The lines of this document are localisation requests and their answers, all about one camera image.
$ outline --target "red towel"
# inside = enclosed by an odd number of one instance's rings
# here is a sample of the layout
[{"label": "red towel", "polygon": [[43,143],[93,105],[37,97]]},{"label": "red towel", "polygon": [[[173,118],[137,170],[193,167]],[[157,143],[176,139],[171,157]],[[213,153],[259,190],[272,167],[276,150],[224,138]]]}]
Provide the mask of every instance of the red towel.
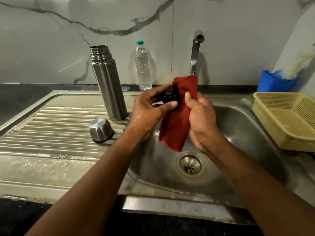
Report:
[{"label": "red towel", "polygon": [[190,129],[190,108],[185,103],[185,93],[189,91],[193,99],[197,99],[196,76],[174,78],[172,86],[177,85],[181,97],[178,109],[167,113],[161,123],[159,140],[164,142],[171,150],[180,152],[183,149]]}]

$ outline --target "forearm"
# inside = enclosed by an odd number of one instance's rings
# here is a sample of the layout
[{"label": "forearm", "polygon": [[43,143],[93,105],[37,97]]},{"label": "forearm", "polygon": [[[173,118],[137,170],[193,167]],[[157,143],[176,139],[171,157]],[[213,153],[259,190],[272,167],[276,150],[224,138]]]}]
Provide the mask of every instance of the forearm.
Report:
[{"label": "forearm", "polygon": [[313,206],[221,134],[206,148],[265,235],[315,235]]},{"label": "forearm", "polygon": [[141,136],[132,128],[107,150],[100,160],[56,202],[27,235],[98,235],[102,233],[130,155]]}]

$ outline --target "faucet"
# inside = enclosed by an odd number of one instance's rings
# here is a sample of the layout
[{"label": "faucet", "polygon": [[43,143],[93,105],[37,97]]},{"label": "faucet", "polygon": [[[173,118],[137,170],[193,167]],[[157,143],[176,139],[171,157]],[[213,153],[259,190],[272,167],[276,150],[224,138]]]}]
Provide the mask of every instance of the faucet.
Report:
[{"label": "faucet", "polygon": [[204,42],[204,36],[201,30],[195,31],[192,42],[191,61],[189,67],[189,75],[196,75],[197,60],[199,54],[200,43]]}]

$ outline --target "drain strainer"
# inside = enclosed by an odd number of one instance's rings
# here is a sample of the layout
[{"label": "drain strainer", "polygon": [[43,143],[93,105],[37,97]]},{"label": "drain strainer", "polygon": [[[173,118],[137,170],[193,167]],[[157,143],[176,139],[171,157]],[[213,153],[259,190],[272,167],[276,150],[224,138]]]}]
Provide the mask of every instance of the drain strainer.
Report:
[{"label": "drain strainer", "polygon": [[179,156],[176,164],[177,169],[188,177],[198,177],[204,172],[204,161],[192,154]]}]

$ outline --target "blue container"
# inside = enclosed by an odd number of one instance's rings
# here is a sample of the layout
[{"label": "blue container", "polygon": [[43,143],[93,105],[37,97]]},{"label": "blue container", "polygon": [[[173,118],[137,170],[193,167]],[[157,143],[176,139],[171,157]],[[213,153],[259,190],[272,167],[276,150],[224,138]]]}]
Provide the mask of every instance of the blue container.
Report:
[{"label": "blue container", "polygon": [[298,80],[299,78],[282,79],[281,71],[271,74],[268,70],[264,70],[260,77],[257,92],[288,92]]}]

